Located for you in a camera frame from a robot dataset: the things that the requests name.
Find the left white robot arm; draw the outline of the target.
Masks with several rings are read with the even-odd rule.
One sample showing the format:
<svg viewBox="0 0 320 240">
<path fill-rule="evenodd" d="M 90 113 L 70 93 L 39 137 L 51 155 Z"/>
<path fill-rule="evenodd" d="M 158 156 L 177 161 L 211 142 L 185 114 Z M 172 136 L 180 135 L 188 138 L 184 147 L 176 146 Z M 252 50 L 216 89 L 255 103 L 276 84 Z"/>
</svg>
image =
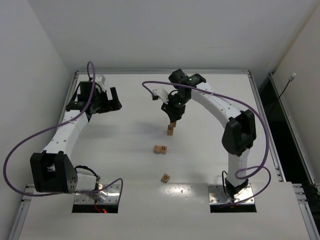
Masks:
<svg viewBox="0 0 320 240">
<path fill-rule="evenodd" d="M 72 194 L 98 190 L 97 174 L 77 172 L 71 162 L 76 141 L 94 114 L 118 111 L 122 108 L 115 87 L 105 89 L 105 77 L 95 79 L 92 91 L 90 80 L 79 82 L 66 105 L 63 126 L 57 128 L 51 141 L 42 152 L 33 153 L 30 166 L 34 186 L 39 193 Z"/>
</svg>

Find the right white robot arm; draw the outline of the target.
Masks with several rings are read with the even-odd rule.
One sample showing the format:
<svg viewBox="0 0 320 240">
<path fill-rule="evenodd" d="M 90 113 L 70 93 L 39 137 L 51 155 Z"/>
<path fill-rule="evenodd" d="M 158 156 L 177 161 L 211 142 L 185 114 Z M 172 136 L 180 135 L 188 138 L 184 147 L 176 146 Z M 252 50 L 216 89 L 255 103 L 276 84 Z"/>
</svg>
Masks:
<svg viewBox="0 0 320 240">
<path fill-rule="evenodd" d="M 201 92 L 210 91 L 212 88 L 198 73 L 188 76 L 178 69 L 173 71 L 168 79 L 173 84 L 190 87 L 176 86 L 176 93 L 169 93 L 162 104 L 161 109 L 168 115 L 171 125 L 182 118 L 186 103 L 194 100 L 207 109 L 224 128 L 221 142 L 228 152 L 225 192 L 233 198 L 247 187 L 249 182 L 245 176 L 248 156 L 257 138 L 254 113 L 249 109 L 243 111 L 221 97 Z"/>
</svg>

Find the wood cube red letter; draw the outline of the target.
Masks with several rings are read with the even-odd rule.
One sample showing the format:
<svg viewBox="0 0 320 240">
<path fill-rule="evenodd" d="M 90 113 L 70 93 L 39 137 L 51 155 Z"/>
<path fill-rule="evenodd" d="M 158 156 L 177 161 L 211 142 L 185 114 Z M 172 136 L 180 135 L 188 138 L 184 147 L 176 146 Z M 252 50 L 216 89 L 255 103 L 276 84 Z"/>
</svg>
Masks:
<svg viewBox="0 0 320 240">
<path fill-rule="evenodd" d="M 167 126 L 167 135 L 172 136 L 174 134 L 174 127 L 171 125 Z"/>
</svg>

